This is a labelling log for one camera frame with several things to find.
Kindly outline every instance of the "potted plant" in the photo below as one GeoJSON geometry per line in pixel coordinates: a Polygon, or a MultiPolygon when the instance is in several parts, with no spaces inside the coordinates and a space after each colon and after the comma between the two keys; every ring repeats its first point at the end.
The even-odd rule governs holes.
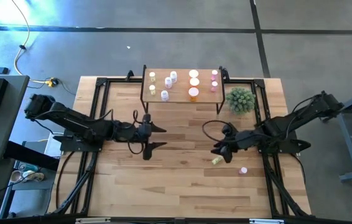
{"type": "Polygon", "coordinates": [[[242,115],[255,108],[255,97],[256,95],[251,91],[236,87],[226,94],[226,101],[230,106],[231,112],[236,115],[242,115]]]}

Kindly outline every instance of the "gray floor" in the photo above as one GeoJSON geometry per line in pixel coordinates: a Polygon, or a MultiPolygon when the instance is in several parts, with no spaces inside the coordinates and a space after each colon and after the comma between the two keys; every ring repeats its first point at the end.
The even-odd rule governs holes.
{"type": "MultiPolygon", "coordinates": [[[[0,1],[0,24],[24,22],[10,1],[0,1]]],[[[78,27],[253,28],[248,0],[67,0],[17,1],[32,25],[78,27]]],[[[351,0],[256,0],[263,29],[352,29],[351,0]]],[[[0,31],[0,66],[12,68],[25,32],[0,31]]],[[[271,77],[281,78],[287,104],[326,90],[340,101],[352,97],[352,35],[264,35],[271,77]]],[[[125,75],[150,67],[228,68],[232,77],[263,77],[255,34],[33,32],[20,69],[35,79],[58,77],[76,91],[82,75],[125,75]]],[[[29,89],[72,106],[62,88],[29,89]]],[[[61,127],[44,123],[61,131],[61,127]]],[[[352,220],[352,181],[338,176],[352,163],[335,121],[313,121],[297,131],[312,143],[302,153],[312,213],[352,220]]],[[[14,126],[15,142],[47,138],[46,130],[24,119],[14,126]]]]}

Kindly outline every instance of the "black metal frame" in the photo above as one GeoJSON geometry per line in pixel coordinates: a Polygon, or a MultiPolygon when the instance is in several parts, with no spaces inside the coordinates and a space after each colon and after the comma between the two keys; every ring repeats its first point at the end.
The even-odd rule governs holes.
{"type": "MultiPolygon", "coordinates": [[[[104,97],[101,102],[101,110],[100,110],[100,116],[105,114],[106,111],[106,105],[108,102],[108,95],[109,95],[109,87],[111,83],[140,83],[143,82],[142,78],[132,78],[133,72],[129,71],[128,75],[126,78],[98,78],[96,81],[96,86],[95,86],[95,93],[93,95],[93,102],[91,106],[91,113],[90,116],[94,118],[95,111],[97,109],[97,104],[98,104],[98,96],[100,92],[100,88],[104,86],[104,97]]],[[[269,105],[267,102],[267,95],[266,95],[266,89],[265,89],[265,84],[263,79],[230,79],[228,72],[222,72],[222,85],[224,84],[248,84],[251,86],[252,92],[257,95],[257,88],[260,89],[261,95],[262,95],[262,100],[263,100],[263,106],[264,106],[264,114],[266,119],[270,118],[270,110],[269,110],[269,105]]],[[[255,117],[256,117],[256,123],[259,124],[262,121],[261,118],[261,112],[259,109],[259,103],[258,103],[258,97],[256,97],[256,106],[254,109],[255,112],[255,117]]],[[[76,212],[76,208],[78,207],[78,199],[80,196],[79,190],[81,189],[81,184],[80,182],[77,181],[78,186],[76,186],[73,189],[72,194],[76,195],[74,201],[72,202],[72,209],[70,214],[64,214],[64,213],[58,213],[57,215],[46,215],[42,217],[27,217],[27,218],[16,218],[16,219],[10,219],[10,220],[0,220],[0,223],[47,223],[47,224],[55,224],[55,223],[75,223],[75,220],[78,218],[88,218],[88,210],[89,210],[89,205],[90,205],[90,198],[91,198],[91,192],[93,190],[93,178],[95,174],[95,166],[96,166],[96,161],[98,158],[98,152],[92,152],[92,159],[94,161],[91,161],[92,166],[89,166],[92,170],[92,173],[88,176],[88,182],[87,182],[87,188],[85,192],[85,199],[83,202],[83,208],[80,213],[76,212]]],[[[82,157],[81,157],[81,163],[78,171],[78,180],[81,179],[86,179],[86,160],[88,157],[88,152],[83,152],[82,157]]],[[[288,205],[294,203],[292,197],[289,195],[287,190],[284,188],[284,185],[282,183],[282,174],[280,171],[280,163],[279,163],[279,158],[277,154],[273,154],[273,161],[275,165],[275,170],[272,170],[270,167],[269,163],[269,155],[266,153],[262,153],[262,159],[263,159],[263,164],[264,164],[264,172],[265,172],[265,178],[266,178],[266,184],[267,184],[267,193],[269,196],[269,204],[270,204],[270,209],[271,209],[271,219],[273,221],[285,221],[285,223],[302,223],[302,224],[310,224],[310,223],[327,223],[327,224],[333,224],[333,223],[352,223],[352,222],[344,222],[344,221],[339,221],[339,220],[327,220],[327,219],[322,219],[322,218],[315,218],[313,216],[308,216],[305,214],[303,211],[299,209],[299,207],[292,206],[291,209],[294,211],[294,213],[298,213],[297,216],[290,216],[288,214],[288,205]],[[280,191],[280,196],[281,196],[281,202],[282,202],[282,214],[280,214],[277,211],[276,207],[276,200],[274,197],[274,189],[272,184],[275,183],[276,187],[280,191]]],[[[259,223],[258,219],[249,219],[249,218],[161,218],[161,217],[103,217],[102,218],[104,222],[158,222],[162,221],[164,223],[175,223],[175,224],[181,224],[181,223],[259,223]]]]}
{"type": "MultiPolygon", "coordinates": [[[[147,66],[144,65],[143,66],[142,81],[141,81],[140,101],[141,101],[141,104],[143,105],[144,112],[148,113],[149,112],[149,103],[148,102],[145,103],[143,101],[144,80],[146,77],[146,69],[147,69],[147,66]]],[[[223,71],[222,66],[219,67],[219,70],[220,70],[221,77],[224,76],[224,73],[227,73],[227,70],[225,70],[225,72],[223,71]]],[[[219,107],[219,103],[216,103],[216,114],[220,114],[221,108],[223,107],[225,100],[226,100],[226,98],[225,98],[225,83],[222,78],[221,78],[221,86],[222,86],[222,90],[223,90],[223,101],[220,103],[220,107],[219,107]]]]}

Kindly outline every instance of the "desk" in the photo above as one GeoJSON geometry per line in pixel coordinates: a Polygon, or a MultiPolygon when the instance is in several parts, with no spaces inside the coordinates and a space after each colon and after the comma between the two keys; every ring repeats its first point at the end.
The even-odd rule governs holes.
{"type": "MultiPolygon", "coordinates": [[[[97,77],[81,77],[73,109],[89,114],[97,77]]],[[[267,99],[272,116],[287,114],[281,80],[265,79],[267,99]]],[[[242,84],[225,84],[225,91],[242,84]]],[[[112,83],[107,110],[114,109],[114,118],[132,121],[134,109],[139,119],[144,113],[140,102],[141,83],[112,83]]],[[[255,147],[234,154],[229,164],[213,165],[216,155],[210,153],[214,142],[201,131],[210,119],[232,122],[239,130],[252,129],[255,115],[231,114],[228,106],[216,115],[211,104],[157,103],[150,107],[155,125],[167,133],[154,133],[151,141],[168,144],[153,151],[151,160],[133,155],[127,145],[106,142],[99,154],[88,216],[90,217],[197,217],[197,218],[269,218],[262,157],[255,147]],[[246,175],[238,175],[242,166],[246,175]]],[[[208,125],[215,138],[221,138],[221,124],[208,125]]],[[[67,155],[62,156],[59,170],[67,155]]],[[[62,202],[75,185],[81,153],[76,152],[65,166],[59,199],[62,202]]],[[[302,171],[288,154],[279,155],[284,185],[301,208],[310,213],[302,171]]],[[[49,212],[55,209],[55,188],[49,212]]],[[[81,191],[79,207],[83,203],[81,191]]],[[[277,208],[281,211],[278,192],[277,208]]]]}

